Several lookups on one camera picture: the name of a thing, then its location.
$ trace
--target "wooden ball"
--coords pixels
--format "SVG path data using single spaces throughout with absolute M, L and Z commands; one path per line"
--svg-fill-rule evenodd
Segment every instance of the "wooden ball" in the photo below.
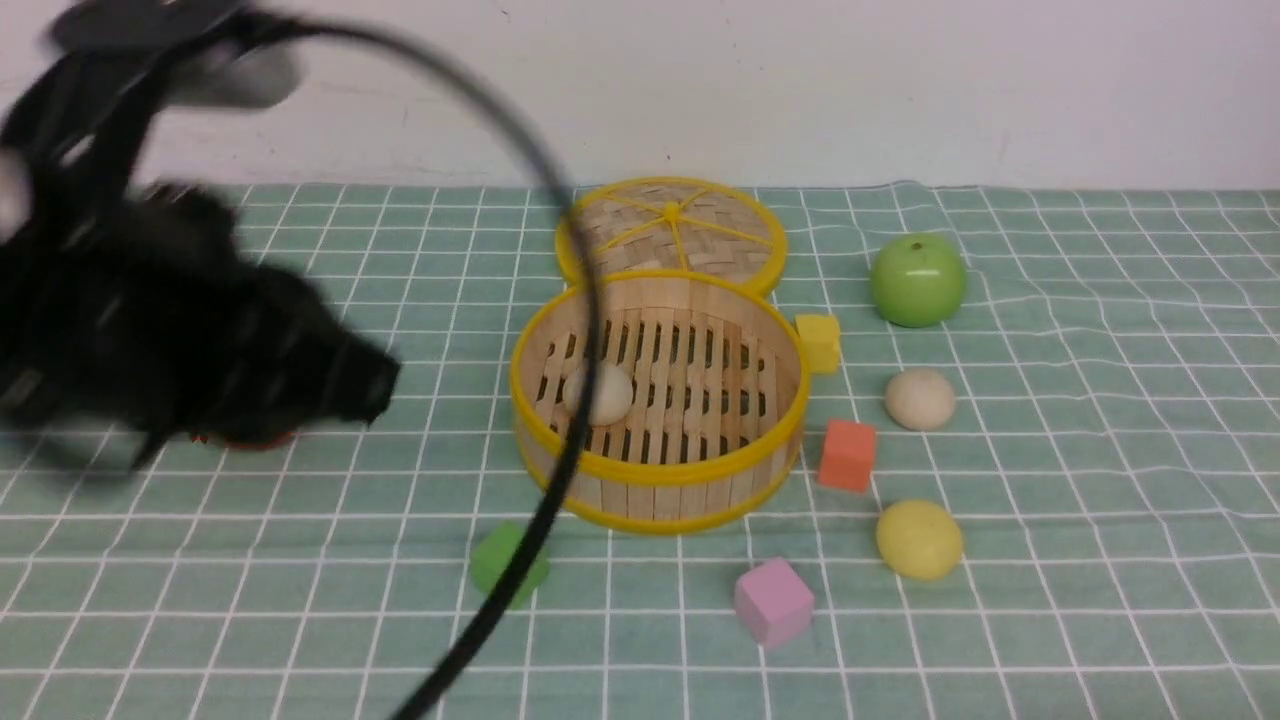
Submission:
M 884 410 L 909 430 L 937 430 L 951 420 L 956 393 L 942 373 L 913 368 L 899 373 L 884 388 Z
M 617 365 L 600 364 L 600 372 L 595 388 L 595 402 L 591 405 L 593 425 L 612 425 L 631 413 L 631 404 L 635 401 L 635 387 L 631 384 L 631 375 Z M 570 377 L 564 378 L 564 407 L 570 413 L 577 409 L 579 397 L 582 395 L 582 382 L 586 379 L 586 369 L 579 368 Z

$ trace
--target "green grid tablecloth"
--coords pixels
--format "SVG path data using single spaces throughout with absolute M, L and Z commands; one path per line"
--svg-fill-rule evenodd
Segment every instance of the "green grid tablecloth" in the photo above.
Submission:
M 69 480 L 0 461 L 0 717 L 371 719 L 480 601 L 468 546 L 538 496 L 504 363 L 562 288 L 525 191 L 233 188 L 246 243 L 305 269 L 408 360 L 371 432 L 280 451 L 175 442 L 154 471 Z M 791 482 L 686 537 L 566 518 L 440 720 L 1280 717 L 1280 192 L 762 190 L 790 243 L 774 302 L 833 313 Z M 972 266 L 945 328 L 868 304 L 873 252 L 943 231 Z M 904 365 L 947 374 L 943 432 L 895 429 Z M 828 418 L 881 429 L 874 492 L 815 487 Z M 877 511 L 945 502 L 968 556 L 940 584 L 877 559 Z M 732 612 L 753 561 L 814 588 L 813 628 L 760 653 Z

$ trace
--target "black cable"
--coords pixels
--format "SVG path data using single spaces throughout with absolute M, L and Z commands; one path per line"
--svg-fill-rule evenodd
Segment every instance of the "black cable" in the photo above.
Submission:
M 393 55 L 408 60 L 420 69 L 436 76 L 461 94 L 484 115 L 489 118 L 511 140 L 516 150 L 525 156 L 531 165 L 539 182 L 552 195 L 552 200 L 561 211 L 567 225 L 570 238 L 582 265 L 584 290 L 586 299 L 586 348 L 582 361 L 586 364 L 586 378 L 584 380 L 581 400 L 570 420 L 568 432 L 564 437 L 564 447 L 552 469 L 550 480 L 538 510 L 534 512 L 524 539 L 516 548 L 511 562 L 498 578 L 498 584 L 476 611 L 471 623 L 462 630 L 453 647 L 436 664 L 435 670 L 422 680 L 422 684 L 411 694 L 399 710 L 392 715 L 390 720 L 420 720 L 431 711 L 444 696 L 444 692 L 462 674 L 467 664 L 476 656 L 493 630 L 498 626 L 503 614 L 511 606 L 512 598 L 524 583 L 529 569 L 547 542 L 556 516 L 568 495 L 570 483 L 577 470 L 577 461 L 582 456 L 585 445 L 588 418 L 591 405 L 595 401 L 595 383 L 599 373 L 600 343 L 602 343 L 602 300 L 599 279 L 595 264 L 590 261 L 591 251 L 579 218 L 572 209 L 572 195 L 561 179 L 550 158 L 541 150 L 539 143 L 530 136 L 524 126 L 516 119 L 512 110 L 504 108 L 498 101 L 495 94 L 484 88 L 484 83 L 472 77 L 467 70 L 454 64 L 448 58 L 421 47 L 411 40 L 403 40 L 379 28 L 348 24 L 342 22 L 310 22 L 292 20 L 271 27 L 262 42 L 284 42 L 306 37 L 332 37 L 337 40 L 356 41 L 364 45 L 372 45 L 387 50 Z

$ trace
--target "yellow rim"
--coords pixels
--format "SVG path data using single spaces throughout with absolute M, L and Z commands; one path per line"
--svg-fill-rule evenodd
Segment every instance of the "yellow rim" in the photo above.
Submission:
M 712 275 L 692 273 L 689 270 L 628 270 L 625 273 L 616 273 L 604 278 L 604 291 L 607 292 L 608 286 L 612 283 L 626 282 L 632 278 L 684 278 L 691 282 L 722 287 L 756 304 L 787 333 L 787 338 L 791 341 L 792 346 L 797 348 L 796 356 L 800 360 L 800 379 L 796 384 L 796 398 L 791 404 L 791 407 L 788 407 L 782 418 L 778 419 L 778 423 L 773 425 L 773 428 L 754 442 L 749 442 L 746 447 L 741 447 L 728 452 L 727 455 L 721 455 L 719 457 L 712 460 L 699 460 L 680 465 L 639 465 L 635 462 L 613 460 L 596 455 L 589 450 L 584 450 L 582 460 L 579 462 L 579 471 L 599 478 L 608 478 L 620 483 L 639 486 L 667 487 L 695 484 L 714 480 L 717 478 L 751 468 L 756 462 L 772 455 L 780 446 L 786 443 L 796 428 L 804 421 L 805 406 L 809 401 L 810 382 L 809 359 L 803 351 L 800 351 L 800 347 L 803 347 L 800 345 L 800 336 L 796 334 L 791 323 L 788 323 L 786 318 L 783 318 L 782 314 L 778 313 L 772 305 L 764 302 L 758 296 L 742 291 L 741 287 Z M 579 295 L 581 295 L 580 286 L 573 286 L 534 314 L 529 324 L 525 325 L 524 332 L 520 333 L 520 340 L 516 341 L 516 350 L 512 355 L 508 375 L 511 382 L 512 405 L 516 409 L 517 420 L 529 430 L 538 445 L 547 448 L 553 456 L 559 455 L 563 442 L 561 442 L 559 436 L 552 432 L 552 429 L 547 427 L 545 423 L 539 420 L 538 415 L 534 413 L 534 406 L 529 401 L 529 397 L 525 395 L 525 389 L 520 383 L 520 359 L 525 355 L 530 334 L 532 334 L 534 328 L 539 325 L 543 318 L 559 307 L 562 304 L 576 300 Z
M 632 232 L 635 232 L 635 231 L 637 231 L 640 228 L 645 228 L 645 227 L 649 227 L 652 224 L 659 223 L 659 222 L 668 222 L 663 217 L 662 210 L 658 209 L 658 208 L 646 208 L 644 204 L 640 204 L 640 202 L 636 202 L 636 201 L 630 201 L 627 199 L 618 197 L 617 195 L 614 195 L 614 193 L 617 193 L 621 190 L 627 190 L 627 188 L 635 187 L 637 184 L 650 184 L 650 183 L 655 183 L 655 184 L 657 183 L 687 184 L 687 186 L 694 186 L 694 187 L 699 188 L 698 192 L 695 192 L 692 196 L 687 197 L 682 205 L 687 205 L 689 202 L 691 202 L 696 197 L 707 195 L 708 192 L 717 192 L 717 193 L 721 193 L 721 195 L 727 195 L 727 196 L 732 197 L 733 200 L 741 202 L 742 205 L 750 208 L 753 211 L 755 211 L 755 214 L 759 215 L 760 220 L 764 222 L 764 225 L 769 229 L 769 237 L 744 236 L 742 233 L 740 233 L 737 231 L 733 231 L 731 228 L 719 227 L 719 225 L 716 225 L 714 223 L 696 222 L 694 224 L 698 224 L 698 225 L 701 225 L 701 227 L 709 227 L 709 228 L 713 228 L 713 229 L 718 229 L 718 231 L 724 232 L 727 234 L 735 234 L 735 236 L 739 236 L 739 237 L 744 237 L 744 240 L 753 240 L 753 241 L 760 242 L 762 245 L 769 246 L 769 259 L 765 260 L 764 266 L 760 268 L 760 270 L 755 275 L 753 275 L 749 281 L 739 283 L 735 287 L 739 287 L 739 288 L 741 288 L 741 290 L 744 290 L 744 291 L 746 291 L 746 292 L 749 292 L 751 295 L 755 295 L 758 297 L 764 297 L 764 296 L 769 295 L 771 292 L 773 292 L 773 288 L 776 288 L 778 286 L 778 281 L 782 279 L 782 270 L 786 268 L 786 261 L 787 261 L 787 232 L 786 232 L 786 228 L 782 227 L 782 223 L 778 220 L 777 215 L 774 215 L 772 210 L 769 210 L 759 200 L 751 197 L 750 195 L 748 195 L 748 193 L 745 193 L 745 192 L 742 192 L 740 190 L 736 190 L 736 188 L 732 188 L 732 187 L 728 187 L 728 186 L 724 186 L 724 184 L 718 184 L 718 183 L 714 183 L 714 182 L 696 179 L 696 178 L 686 178 L 686 177 L 678 177 L 678 176 L 657 176 L 657 177 L 636 178 L 636 179 L 617 182 L 617 183 L 613 183 L 613 184 L 607 184 L 604 187 L 598 187 L 598 188 L 593 190 L 591 192 L 584 195 L 581 197 L 581 200 L 579 200 L 575 204 L 573 209 L 575 210 L 581 210 L 584 206 L 590 205 L 590 204 L 593 204 L 593 202 L 595 202 L 598 200 L 605 200 L 605 199 L 608 199 L 608 200 L 616 200 L 618 202 L 626 202 L 628 205 L 635 205 L 635 206 L 637 206 L 637 208 L 640 208 L 643 210 L 652 210 L 652 211 L 654 211 L 658 215 L 654 220 L 652 220 L 649 223 L 645 223 L 645 224 L 640 225 L 639 228 L 632 228 Z M 692 222 L 689 218 L 680 218 L 680 219 L 682 222 Z M 687 270 L 689 263 L 687 263 L 687 260 L 685 258 L 684 250 L 680 247 L 678 232 L 675 233 L 675 234 L 676 234 L 676 246 L 677 246 L 677 251 L 680 252 L 680 261 L 681 261 L 682 269 Z M 617 242 L 620 242 L 622 240 L 623 240 L 623 236 L 618 236 L 618 237 L 611 240 L 607 245 L 598 247 L 596 251 L 604 250 L 605 247 L 611 247 L 611 246 L 616 245 Z M 568 238 L 568 225 L 563 220 L 561 220 L 561 223 L 556 227 L 556 260 L 559 263 L 561 273 L 563 273 L 566 282 L 568 282 L 572 286 L 576 286 L 576 284 L 579 284 L 579 283 L 582 282 L 582 273 L 579 269 L 579 264 L 577 264 L 577 254 L 573 251 L 573 243 Z M 698 275 L 699 277 L 704 277 L 707 274 L 705 273 L 698 273 Z
M 534 478 L 534 483 L 543 492 L 547 492 L 547 486 L 549 484 L 547 478 L 535 469 L 532 460 L 529 457 L 529 452 L 525 450 L 525 445 L 517 443 L 517 446 L 520 447 L 520 456 L 524 459 L 525 466 L 529 469 L 529 475 Z M 572 497 L 564 498 L 564 510 L 568 510 L 588 523 L 594 523 L 621 533 L 634 533 L 640 536 L 680 536 L 686 533 L 700 533 L 703 530 L 709 530 L 712 528 L 732 523 L 733 520 L 737 520 L 739 518 L 768 502 L 769 498 L 782 489 L 782 484 L 787 482 L 787 478 L 791 477 L 791 468 L 795 465 L 799 455 L 800 450 L 797 447 L 795 452 L 787 456 L 787 466 L 778 473 L 772 482 L 769 482 L 768 487 L 751 496 L 746 502 L 730 507 L 723 512 L 703 515 L 692 520 L 632 520 L 630 518 L 611 515 L 589 505 L 582 505 Z

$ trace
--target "yellow ball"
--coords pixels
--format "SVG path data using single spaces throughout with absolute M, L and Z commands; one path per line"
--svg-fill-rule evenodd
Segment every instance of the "yellow ball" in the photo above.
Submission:
M 895 502 L 876 523 L 876 546 L 891 570 L 940 580 L 960 562 L 964 537 L 946 509 L 925 500 Z

